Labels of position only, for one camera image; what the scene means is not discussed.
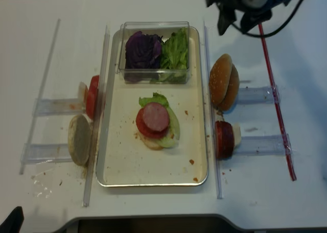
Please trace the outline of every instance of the clear plastic container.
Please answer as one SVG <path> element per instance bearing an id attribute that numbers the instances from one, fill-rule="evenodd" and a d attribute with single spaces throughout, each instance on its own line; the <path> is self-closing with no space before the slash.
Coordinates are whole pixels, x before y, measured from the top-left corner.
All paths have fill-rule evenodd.
<path id="1" fill-rule="evenodd" d="M 126 42 L 138 31 L 143 34 L 157 34 L 162 41 L 167 41 L 172 33 L 186 29 L 188 38 L 188 53 L 186 69 L 146 69 L 126 68 Z M 119 57 L 119 72 L 126 83 L 175 83 L 185 84 L 190 77 L 190 26 L 188 22 L 126 22 L 121 27 L 121 51 Z"/>

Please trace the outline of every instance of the black object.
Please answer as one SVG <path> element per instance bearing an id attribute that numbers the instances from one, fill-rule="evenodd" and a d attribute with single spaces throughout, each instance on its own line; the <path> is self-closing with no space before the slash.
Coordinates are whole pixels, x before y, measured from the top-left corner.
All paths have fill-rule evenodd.
<path id="1" fill-rule="evenodd" d="M 235 10 L 244 12 L 241 19 L 240 31 L 247 33 L 250 29 L 272 17 L 271 9 L 279 4 L 285 6 L 291 0 L 205 0 L 207 7 L 213 3 L 220 10 L 218 20 L 219 35 L 223 35 L 227 28 L 236 21 Z"/>
<path id="2" fill-rule="evenodd" d="M 16 207 L 5 221 L 0 225 L 0 233 L 17 233 L 20 231 L 21 225 L 24 221 L 24 214 L 22 207 Z"/>

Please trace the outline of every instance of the table surface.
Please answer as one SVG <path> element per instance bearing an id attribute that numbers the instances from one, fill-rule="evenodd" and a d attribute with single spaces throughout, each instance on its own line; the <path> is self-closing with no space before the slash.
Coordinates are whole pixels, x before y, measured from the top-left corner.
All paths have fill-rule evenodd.
<path id="1" fill-rule="evenodd" d="M 266 33 L 295 2 L 273 10 Z M 52 65 L 92 68 L 91 74 L 100 71 L 105 26 L 112 36 L 126 21 L 189 21 L 199 31 L 202 56 L 204 21 L 215 38 L 209 42 L 210 64 L 230 53 L 241 79 L 266 71 L 261 41 L 232 28 L 215 36 L 218 12 L 204 0 L 0 0 L 0 222 L 20 205 L 22 232 L 55 231 L 81 218 L 188 214 L 217 215 L 243 229 L 327 227 L 326 10 L 324 0 L 305 0 L 290 24 L 267 39 L 297 181 L 291 181 L 284 157 L 237 157 L 221 163 L 224 199 L 218 200 L 209 152 L 209 176 L 201 186 L 107 189 L 94 177 L 84 208 L 83 171 L 72 163 L 28 165 L 18 174 L 58 18 L 65 34 Z M 263 113 L 264 107 L 257 115 Z M 35 196 L 40 188 L 47 191 Z"/>

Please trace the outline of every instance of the baking tray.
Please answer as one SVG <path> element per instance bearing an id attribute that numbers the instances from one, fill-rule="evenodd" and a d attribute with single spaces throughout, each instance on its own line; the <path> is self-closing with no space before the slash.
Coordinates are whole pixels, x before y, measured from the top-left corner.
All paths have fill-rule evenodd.
<path id="1" fill-rule="evenodd" d="M 96 177 L 102 186 L 192 186 L 205 182 L 208 158 L 200 41 L 193 27 L 189 43 L 191 77 L 186 84 L 126 84 L 118 74 L 121 31 L 114 34 L 96 166 Z M 179 120 L 181 135 L 175 148 L 153 151 L 136 135 L 138 99 L 151 97 L 153 92 L 167 97 Z"/>

